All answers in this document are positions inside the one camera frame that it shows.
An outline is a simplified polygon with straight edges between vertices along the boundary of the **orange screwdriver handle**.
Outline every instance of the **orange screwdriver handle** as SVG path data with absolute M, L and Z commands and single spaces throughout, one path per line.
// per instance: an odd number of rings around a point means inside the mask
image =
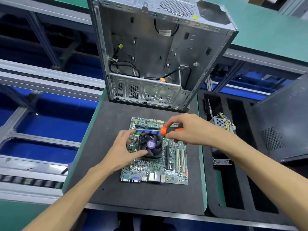
M 165 136 L 167 133 L 171 132 L 171 131 L 181 131 L 183 130 L 184 128 L 176 128 L 176 127 L 169 127 L 169 128 L 166 128 L 166 127 L 162 127 L 160 128 L 160 135 L 161 136 Z

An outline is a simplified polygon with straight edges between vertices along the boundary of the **purple fan sticker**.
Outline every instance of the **purple fan sticker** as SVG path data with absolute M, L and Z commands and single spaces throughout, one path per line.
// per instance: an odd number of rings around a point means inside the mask
M 150 149 L 153 149 L 153 148 L 155 148 L 155 142 L 153 141 L 153 140 L 149 140 L 148 142 L 147 142 L 147 147 L 148 148 L 150 148 Z

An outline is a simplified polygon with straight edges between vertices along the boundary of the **black foam mat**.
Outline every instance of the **black foam mat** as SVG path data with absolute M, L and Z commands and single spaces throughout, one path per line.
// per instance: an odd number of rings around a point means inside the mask
M 193 101 L 189 113 L 195 113 L 196 109 Z M 78 183 L 90 167 L 95 166 L 104 158 L 118 132 L 129 129 L 132 117 L 167 121 L 171 116 L 178 114 L 113 103 L 109 102 L 105 96 L 66 191 Z M 189 185 L 121 182 L 120 171 L 117 171 L 102 183 L 89 202 L 204 215 L 198 146 L 187 145 L 187 161 Z

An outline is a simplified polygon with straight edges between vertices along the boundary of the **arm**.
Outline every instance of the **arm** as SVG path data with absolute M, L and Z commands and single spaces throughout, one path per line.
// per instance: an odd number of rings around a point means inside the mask
M 126 142 L 135 130 L 120 131 L 105 158 L 71 190 L 28 224 L 23 231 L 68 231 L 71 229 L 87 202 L 113 172 L 121 169 L 133 159 L 147 154 L 146 150 L 129 153 Z
M 172 123 L 181 123 L 184 129 L 170 132 L 166 135 L 169 139 L 221 150 L 247 173 L 298 229 L 308 230 L 308 179 L 257 151 L 235 134 L 195 114 L 174 116 L 165 127 Z

